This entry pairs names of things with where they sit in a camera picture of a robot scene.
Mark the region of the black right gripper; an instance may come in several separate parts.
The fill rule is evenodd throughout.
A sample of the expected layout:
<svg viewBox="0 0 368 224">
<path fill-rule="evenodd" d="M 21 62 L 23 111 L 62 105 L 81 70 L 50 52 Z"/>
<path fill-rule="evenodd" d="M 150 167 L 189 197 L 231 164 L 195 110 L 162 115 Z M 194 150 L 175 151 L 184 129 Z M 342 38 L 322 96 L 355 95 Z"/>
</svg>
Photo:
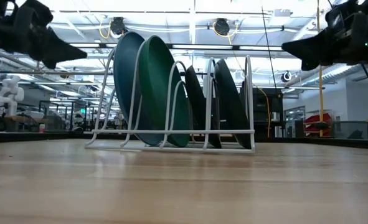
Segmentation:
<svg viewBox="0 0 368 224">
<path fill-rule="evenodd" d="M 285 42 L 281 48 L 301 59 L 301 69 L 304 71 L 313 70 L 320 65 L 330 66 L 334 63 L 368 64 L 368 47 L 352 50 L 328 48 L 330 37 L 331 30 L 324 29 L 313 37 Z"/>
</svg>

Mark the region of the black mesh mat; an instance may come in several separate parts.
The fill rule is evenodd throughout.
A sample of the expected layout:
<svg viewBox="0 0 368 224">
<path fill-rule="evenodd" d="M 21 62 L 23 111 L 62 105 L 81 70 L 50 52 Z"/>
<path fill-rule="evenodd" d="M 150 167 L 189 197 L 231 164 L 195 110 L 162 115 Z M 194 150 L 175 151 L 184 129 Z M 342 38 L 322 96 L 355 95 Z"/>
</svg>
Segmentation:
<svg viewBox="0 0 368 224">
<path fill-rule="evenodd" d="M 253 88 L 255 138 L 280 138 L 283 121 L 283 94 L 280 89 Z"/>
</svg>

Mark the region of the large green plate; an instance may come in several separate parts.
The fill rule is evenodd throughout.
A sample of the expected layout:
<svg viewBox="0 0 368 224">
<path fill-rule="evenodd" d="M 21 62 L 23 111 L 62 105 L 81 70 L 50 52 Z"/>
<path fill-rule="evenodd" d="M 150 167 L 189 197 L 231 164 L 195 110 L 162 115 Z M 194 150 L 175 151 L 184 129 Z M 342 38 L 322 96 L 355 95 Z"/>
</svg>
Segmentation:
<svg viewBox="0 0 368 224">
<path fill-rule="evenodd" d="M 143 108 L 151 122 L 153 130 L 162 130 L 165 127 L 167 94 L 171 93 L 170 113 L 174 90 L 181 76 L 177 68 L 172 75 L 171 89 L 168 91 L 168 82 L 171 68 L 175 60 L 162 38 L 152 35 L 144 41 L 139 51 L 138 81 L 143 97 Z M 179 86 L 176 96 L 173 130 L 189 130 L 189 107 L 185 89 Z M 185 147 L 189 143 L 189 134 L 170 134 L 167 141 L 177 147 Z"/>
</svg>

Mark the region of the large blue plate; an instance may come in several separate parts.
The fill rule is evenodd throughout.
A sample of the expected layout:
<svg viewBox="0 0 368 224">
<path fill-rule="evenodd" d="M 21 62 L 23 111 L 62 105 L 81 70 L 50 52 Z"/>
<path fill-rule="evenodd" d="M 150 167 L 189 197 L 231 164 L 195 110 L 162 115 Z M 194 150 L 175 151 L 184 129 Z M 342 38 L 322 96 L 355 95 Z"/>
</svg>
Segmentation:
<svg viewBox="0 0 368 224">
<path fill-rule="evenodd" d="M 130 118 L 130 108 L 133 107 L 131 127 L 139 130 L 154 128 L 150 113 L 144 107 L 141 99 L 139 78 L 134 77 L 136 58 L 144 38 L 135 32 L 123 34 L 116 47 L 113 57 L 113 79 L 116 97 L 126 122 Z"/>
</svg>

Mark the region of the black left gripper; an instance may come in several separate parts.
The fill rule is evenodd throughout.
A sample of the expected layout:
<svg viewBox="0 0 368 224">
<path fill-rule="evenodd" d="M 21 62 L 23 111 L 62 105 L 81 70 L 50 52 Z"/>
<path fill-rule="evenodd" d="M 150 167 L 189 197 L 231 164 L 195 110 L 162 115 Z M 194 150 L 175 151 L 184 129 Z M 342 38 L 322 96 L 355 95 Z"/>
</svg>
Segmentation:
<svg viewBox="0 0 368 224">
<path fill-rule="evenodd" d="M 55 69 L 58 62 L 87 57 L 86 52 L 60 39 L 51 27 L 39 34 L 29 31 L 26 37 L 0 30 L 0 49 L 28 55 L 50 69 Z"/>
</svg>

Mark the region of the long ceiling light strip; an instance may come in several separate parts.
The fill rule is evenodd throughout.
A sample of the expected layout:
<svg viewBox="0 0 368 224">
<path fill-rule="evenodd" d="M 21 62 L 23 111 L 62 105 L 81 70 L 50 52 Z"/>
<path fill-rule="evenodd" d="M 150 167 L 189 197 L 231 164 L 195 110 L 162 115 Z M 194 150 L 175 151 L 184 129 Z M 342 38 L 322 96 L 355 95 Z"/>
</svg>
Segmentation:
<svg viewBox="0 0 368 224">
<path fill-rule="evenodd" d="M 196 44 L 167 44 L 169 49 L 185 49 L 185 50 L 234 50 L 234 51 L 272 51 L 282 52 L 279 46 L 264 45 L 196 45 Z"/>
</svg>

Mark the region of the small dark blue plate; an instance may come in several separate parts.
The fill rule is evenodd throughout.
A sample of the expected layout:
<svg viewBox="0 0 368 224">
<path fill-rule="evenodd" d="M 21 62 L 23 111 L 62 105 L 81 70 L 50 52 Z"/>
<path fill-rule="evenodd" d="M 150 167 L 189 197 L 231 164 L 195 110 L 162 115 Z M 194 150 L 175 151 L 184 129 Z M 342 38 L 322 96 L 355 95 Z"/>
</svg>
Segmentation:
<svg viewBox="0 0 368 224">
<path fill-rule="evenodd" d="M 230 69 L 224 59 L 219 59 L 214 67 L 214 78 L 220 100 L 223 130 L 249 130 L 250 123 L 241 102 Z"/>
</svg>

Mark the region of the small dark green plate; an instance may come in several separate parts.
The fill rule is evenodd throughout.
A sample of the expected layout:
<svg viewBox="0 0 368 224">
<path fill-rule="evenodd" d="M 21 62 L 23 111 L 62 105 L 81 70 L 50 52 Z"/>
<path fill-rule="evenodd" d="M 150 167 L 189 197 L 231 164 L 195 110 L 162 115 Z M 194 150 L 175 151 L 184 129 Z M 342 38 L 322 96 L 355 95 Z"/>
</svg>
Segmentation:
<svg viewBox="0 0 368 224">
<path fill-rule="evenodd" d="M 197 129 L 205 129 L 206 98 L 197 79 L 196 71 L 191 65 L 185 72 L 185 83 L 192 113 L 197 123 Z M 217 109 L 218 103 L 212 100 L 211 129 L 220 129 L 220 115 Z"/>
</svg>

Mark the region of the red storage bins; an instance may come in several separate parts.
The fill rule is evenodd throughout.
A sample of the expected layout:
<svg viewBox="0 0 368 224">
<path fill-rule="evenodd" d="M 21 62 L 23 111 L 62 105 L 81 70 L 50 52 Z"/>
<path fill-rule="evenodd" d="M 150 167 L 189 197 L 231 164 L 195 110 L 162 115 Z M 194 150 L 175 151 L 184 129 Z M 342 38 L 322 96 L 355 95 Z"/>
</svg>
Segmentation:
<svg viewBox="0 0 368 224">
<path fill-rule="evenodd" d="M 332 117 L 329 113 L 323 114 L 324 122 L 329 123 L 330 128 L 325 130 L 317 130 L 313 127 L 313 123 L 321 121 L 320 114 L 311 114 L 304 120 L 304 135 L 307 138 L 330 138 L 331 137 L 331 124 L 332 124 Z"/>
</svg>

